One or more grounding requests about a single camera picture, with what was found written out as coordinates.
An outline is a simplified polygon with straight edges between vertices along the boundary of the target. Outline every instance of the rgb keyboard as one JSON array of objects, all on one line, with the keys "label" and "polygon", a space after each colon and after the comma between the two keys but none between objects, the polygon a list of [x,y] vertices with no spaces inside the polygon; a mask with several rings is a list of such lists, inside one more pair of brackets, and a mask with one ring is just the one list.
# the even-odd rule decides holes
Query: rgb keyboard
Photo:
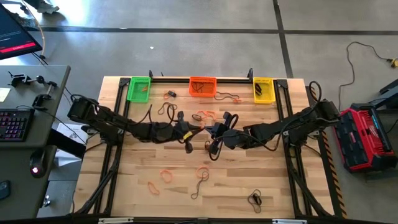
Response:
[{"label": "rgb keyboard", "polygon": [[25,141],[34,113],[33,109],[0,108],[0,142]]}]

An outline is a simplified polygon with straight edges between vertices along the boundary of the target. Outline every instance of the yellow basket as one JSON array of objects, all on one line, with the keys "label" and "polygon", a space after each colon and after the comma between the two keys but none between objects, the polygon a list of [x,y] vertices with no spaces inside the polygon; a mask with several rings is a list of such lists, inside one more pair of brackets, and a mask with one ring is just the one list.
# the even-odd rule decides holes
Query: yellow basket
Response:
[{"label": "yellow basket", "polygon": [[[261,95],[256,94],[255,84],[261,87]],[[275,102],[274,82],[272,78],[253,78],[254,103],[270,104]]]}]

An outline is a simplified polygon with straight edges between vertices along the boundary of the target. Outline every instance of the gray floor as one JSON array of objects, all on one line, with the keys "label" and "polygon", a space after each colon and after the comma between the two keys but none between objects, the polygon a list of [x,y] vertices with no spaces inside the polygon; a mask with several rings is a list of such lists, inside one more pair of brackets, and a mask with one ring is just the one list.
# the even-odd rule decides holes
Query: gray floor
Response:
[{"label": "gray floor", "polygon": [[[46,27],[277,29],[272,0],[53,0],[60,14],[40,15]],[[398,30],[396,0],[279,0],[282,21],[290,30]],[[12,11],[18,7],[8,6]],[[32,35],[41,41],[39,32]],[[204,75],[285,78],[278,34],[171,34],[120,32],[45,32],[49,64],[68,64],[70,91],[96,98],[105,75]],[[323,97],[338,102],[338,85],[351,81],[346,46],[352,41],[373,45],[382,57],[397,57],[396,35],[286,35],[293,76],[320,82]],[[343,88],[341,108],[367,102],[395,80],[398,70],[366,47],[353,45],[354,85]],[[32,65],[31,55],[0,61],[0,65]],[[58,117],[67,121],[62,101]],[[383,118],[388,129],[396,116]],[[391,132],[395,140],[396,131]],[[331,138],[335,166],[348,216],[379,222],[398,220],[397,178],[366,180],[349,174]],[[39,216],[69,212],[80,165],[54,169],[48,192],[53,207]]]}]

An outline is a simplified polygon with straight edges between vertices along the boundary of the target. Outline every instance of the wooden table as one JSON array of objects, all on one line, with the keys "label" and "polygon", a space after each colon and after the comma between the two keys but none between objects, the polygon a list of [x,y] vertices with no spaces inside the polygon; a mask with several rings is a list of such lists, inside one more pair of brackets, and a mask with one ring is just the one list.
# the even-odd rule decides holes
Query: wooden table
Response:
[{"label": "wooden table", "polygon": [[[114,108],[119,79],[120,77],[104,77],[99,94],[101,105]],[[294,113],[308,107],[304,81],[289,79],[288,83]],[[217,85],[218,91],[230,92],[241,97],[243,102],[235,104],[230,99],[216,101],[213,98],[192,98],[186,83],[153,83],[150,89],[150,101],[146,104],[131,103],[129,118],[139,121],[152,104],[152,120],[169,122],[166,114],[157,114],[165,102],[163,95],[168,90],[174,90],[177,97],[169,98],[167,101],[175,103],[178,106],[177,111],[182,110],[185,120],[193,124],[198,122],[193,120],[191,115],[198,110],[216,111],[216,121],[222,123],[225,111],[231,114],[237,113],[239,121],[235,129],[242,129],[243,126],[250,124],[271,123],[279,119],[275,104],[254,104],[251,85]],[[124,108],[124,100],[122,102],[120,113]],[[287,114],[284,101],[282,104],[285,109],[284,114]],[[206,121],[207,125],[213,123],[211,119]],[[270,152],[263,147],[248,150],[229,150],[224,147],[220,158],[213,162],[204,150],[206,140],[211,140],[207,132],[195,136],[192,140],[194,151],[186,154],[184,144],[177,141],[152,144],[139,142],[132,136],[125,136],[112,217],[294,217],[282,144],[279,144],[276,152]],[[97,144],[98,141],[98,136],[93,137],[88,147]],[[276,138],[267,145],[273,147],[275,142]],[[309,139],[308,145],[318,150],[315,140]],[[85,155],[74,197],[76,209],[84,204],[98,185],[105,147],[105,145],[96,147]],[[302,149],[308,188],[325,210],[333,213],[322,160],[306,147]],[[199,197],[193,200],[191,194],[197,191],[199,181],[195,171],[201,165],[209,167],[210,178],[201,184]],[[174,178],[171,183],[166,184],[162,180],[160,176],[162,169],[172,171]],[[150,193],[148,181],[155,184],[160,195]],[[262,193],[262,212],[258,214],[254,213],[247,201],[248,195],[254,189],[259,189]],[[104,192],[102,207],[106,204],[108,189]],[[297,194],[301,202],[300,208],[304,211],[302,193],[298,191]]]}]

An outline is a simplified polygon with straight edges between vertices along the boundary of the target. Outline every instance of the screen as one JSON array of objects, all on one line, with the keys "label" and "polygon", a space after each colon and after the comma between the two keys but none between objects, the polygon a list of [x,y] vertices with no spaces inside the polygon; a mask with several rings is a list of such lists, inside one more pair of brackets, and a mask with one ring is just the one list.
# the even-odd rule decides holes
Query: screen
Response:
[{"label": "screen", "polygon": [[37,41],[0,4],[0,60],[42,50]]}]

